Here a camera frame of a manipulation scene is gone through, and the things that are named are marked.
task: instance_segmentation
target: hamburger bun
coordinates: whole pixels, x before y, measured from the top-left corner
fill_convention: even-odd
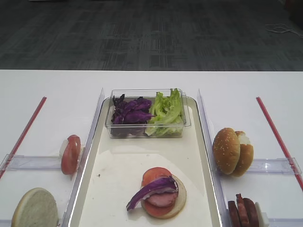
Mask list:
[[[43,188],[34,188],[20,200],[11,227],[56,227],[58,220],[58,209],[52,194]]]
[[[240,158],[240,142],[232,128],[220,130],[213,143],[213,154],[222,173],[231,174]]]
[[[143,209],[149,215],[151,215],[154,218],[159,218],[159,219],[169,219],[169,218],[172,218],[172,217],[176,216],[183,209],[183,207],[184,207],[184,205],[186,203],[187,192],[186,192],[184,184],[175,175],[172,175],[172,177],[175,179],[175,181],[178,184],[178,197],[176,198],[176,201],[175,201],[175,204],[174,204],[174,208],[170,212],[168,212],[167,214],[162,215],[162,216],[153,215],[153,214],[151,214],[151,213],[148,212],[148,209],[146,209],[146,207],[145,207],[145,201],[141,201],[141,205],[142,205]]]
[[[254,158],[254,147],[243,131],[236,131],[240,142],[240,158],[232,176],[242,176],[249,169]]]

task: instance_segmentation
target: purple cabbage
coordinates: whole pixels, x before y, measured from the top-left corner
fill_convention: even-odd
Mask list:
[[[115,111],[112,116],[112,124],[146,124],[153,117],[149,113],[151,100],[139,97],[126,102],[124,98],[124,94],[119,98],[113,97]],[[125,137],[128,134],[137,135],[143,132],[144,128],[112,128],[112,135],[116,137]]]
[[[141,200],[145,200],[153,194],[177,191],[178,184],[172,176],[159,178],[138,191],[127,204],[126,210],[134,209]]]

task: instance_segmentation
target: white tray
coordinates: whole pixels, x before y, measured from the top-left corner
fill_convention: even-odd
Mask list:
[[[220,226],[197,104],[187,102],[192,125],[182,138],[110,139],[104,126],[109,99],[104,101],[70,226],[183,227],[189,220],[191,227]],[[151,218],[140,205],[126,211],[143,173],[155,166],[169,169],[187,190],[185,207],[174,218]]]

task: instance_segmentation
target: ham slice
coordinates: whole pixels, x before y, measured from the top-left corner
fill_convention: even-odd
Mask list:
[[[178,197],[178,192],[174,193],[163,193],[163,194],[154,194],[146,200],[156,206],[156,207],[169,207],[175,204],[176,198]]]

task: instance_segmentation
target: green lettuce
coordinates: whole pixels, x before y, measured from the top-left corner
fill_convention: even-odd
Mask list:
[[[170,90],[169,97],[163,97],[161,92],[157,92],[155,103],[150,109],[154,116],[148,124],[182,124],[182,102],[177,89]],[[182,132],[182,127],[148,127],[145,133],[148,136],[173,135]]]

